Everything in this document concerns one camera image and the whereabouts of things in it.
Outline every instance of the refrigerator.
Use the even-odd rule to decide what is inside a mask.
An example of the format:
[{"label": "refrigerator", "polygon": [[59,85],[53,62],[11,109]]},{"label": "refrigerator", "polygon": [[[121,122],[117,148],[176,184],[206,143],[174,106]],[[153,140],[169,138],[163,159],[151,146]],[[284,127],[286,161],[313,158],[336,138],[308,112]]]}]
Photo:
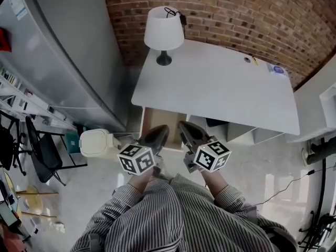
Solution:
[{"label": "refrigerator", "polygon": [[0,3],[0,63],[74,122],[125,131],[132,91],[105,0]]}]

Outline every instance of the red object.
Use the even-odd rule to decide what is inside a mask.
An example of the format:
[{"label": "red object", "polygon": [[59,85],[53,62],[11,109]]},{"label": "red object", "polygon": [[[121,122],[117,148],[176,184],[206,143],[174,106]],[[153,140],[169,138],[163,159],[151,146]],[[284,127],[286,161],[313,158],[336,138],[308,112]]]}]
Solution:
[{"label": "red object", "polygon": [[11,46],[9,45],[8,38],[6,36],[6,31],[0,28],[0,50],[12,52]]}]

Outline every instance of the tiled floor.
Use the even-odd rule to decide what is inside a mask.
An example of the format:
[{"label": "tiled floor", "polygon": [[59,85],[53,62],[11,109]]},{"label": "tiled floor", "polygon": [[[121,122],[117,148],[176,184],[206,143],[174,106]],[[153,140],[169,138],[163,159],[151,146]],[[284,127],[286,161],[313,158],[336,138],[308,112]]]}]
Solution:
[{"label": "tiled floor", "polygon": [[[291,180],[301,177],[308,170],[321,168],[320,164],[304,167],[300,153],[303,145],[304,143],[287,144],[283,136],[256,146],[228,144],[233,152],[220,171],[231,185],[245,194],[250,203],[257,204],[285,188]],[[70,165],[62,147],[60,152],[64,164]],[[164,158],[166,174],[174,176],[181,173],[204,184],[198,172],[188,173],[182,162],[184,153],[163,150],[161,155]],[[85,160],[80,155],[76,156],[78,163]],[[45,221],[42,226],[38,225],[40,231],[33,235],[31,241],[34,251],[69,251],[93,213],[110,198],[113,189],[130,178],[117,161],[102,159],[89,159],[87,167],[59,171],[61,179],[67,183],[66,187],[54,178],[47,184],[41,184],[30,156],[26,158],[25,168],[26,177],[18,169],[11,169],[9,172],[17,189],[24,190],[30,184],[36,185],[40,192],[59,192],[59,196],[52,200],[45,199],[44,213],[57,215],[65,226],[65,233],[62,233],[53,224]],[[268,219],[285,225],[299,239],[301,235],[298,229],[309,222],[309,212],[316,208],[319,193],[320,173],[316,173],[292,183],[285,192],[258,206],[258,209]]]}]

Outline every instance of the cable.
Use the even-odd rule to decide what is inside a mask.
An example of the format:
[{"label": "cable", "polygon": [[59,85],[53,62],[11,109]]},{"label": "cable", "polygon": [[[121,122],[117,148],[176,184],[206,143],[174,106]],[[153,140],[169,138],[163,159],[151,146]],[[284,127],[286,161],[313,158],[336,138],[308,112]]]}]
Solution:
[{"label": "cable", "polygon": [[187,25],[187,19],[186,17],[179,11],[173,11],[171,10],[169,7],[165,7],[164,10],[167,12],[167,16],[166,18],[168,18],[168,15],[171,14],[173,16],[176,16],[177,13],[180,14],[180,21],[181,21],[181,24],[182,24],[182,27],[183,27],[183,35],[184,35],[184,38],[185,38],[185,26]]},{"label": "cable", "polygon": [[300,178],[298,178],[298,179],[294,179],[294,180],[292,180],[291,182],[289,182],[289,184],[287,185],[287,187],[286,187],[284,190],[277,192],[276,194],[274,194],[271,198],[267,199],[266,201],[264,201],[264,202],[262,202],[262,203],[260,203],[260,204],[255,204],[255,205],[253,205],[253,206],[258,206],[258,205],[261,205],[261,204],[264,204],[264,203],[268,202],[270,199],[272,199],[273,197],[277,196],[280,192],[283,192],[283,191],[285,191],[286,189],[288,189],[289,185],[290,185],[292,182],[297,181],[297,180],[300,180],[300,179],[304,178],[306,175],[312,175],[312,174],[317,173],[317,172],[320,172],[320,171],[323,171],[323,169],[320,169],[320,170],[317,170],[317,171],[315,171],[315,170],[311,170],[311,171],[309,171],[307,174],[303,175],[302,177],[300,177]]}]

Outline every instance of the black cable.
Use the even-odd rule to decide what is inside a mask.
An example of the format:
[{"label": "black cable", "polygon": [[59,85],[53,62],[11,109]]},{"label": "black cable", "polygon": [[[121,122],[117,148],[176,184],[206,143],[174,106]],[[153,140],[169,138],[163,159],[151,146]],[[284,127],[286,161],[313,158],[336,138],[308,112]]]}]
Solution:
[{"label": "black cable", "polygon": [[298,179],[294,179],[294,180],[292,180],[291,182],[289,182],[289,184],[287,185],[287,187],[286,187],[284,190],[277,192],[277,193],[274,194],[271,198],[267,199],[267,200],[264,201],[263,203],[255,204],[255,205],[253,205],[253,206],[261,205],[261,204],[264,204],[264,203],[268,202],[270,199],[272,199],[273,197],[277,196],[280,192],[283,192],[283,191],[285,191],[286,189],[288,189],[289,185],[290,185],[292,182],[297,181],[297,180],[300,180],[300,179],[304,178],[306,175],[312,175],[312,174],[317,173],[317,172],[320,172],[320,171],[323,171],[323,169],[320,169],[320,170],[317,170],[317,171],[315,171],[315,170],[311,170],[311,171],[309,171],[307,174],[303,175],[302,177],[300,177],[300,178],[298,178]]},{"label": "black cable", "polygon": [[181,21],[181,25],[183,27],[183,35],[184,35],[184,38],[185,38],[185,26],[187,25],[187,19],[186,17],[179,11],[173,11],[171,10],[169,7],[165,7],[164,10],[167,12],[167,16],[166,18],[168,18],[168,15],[171,14],[173,16],[176,16],[177,13],[180,14],[180,21]]}]

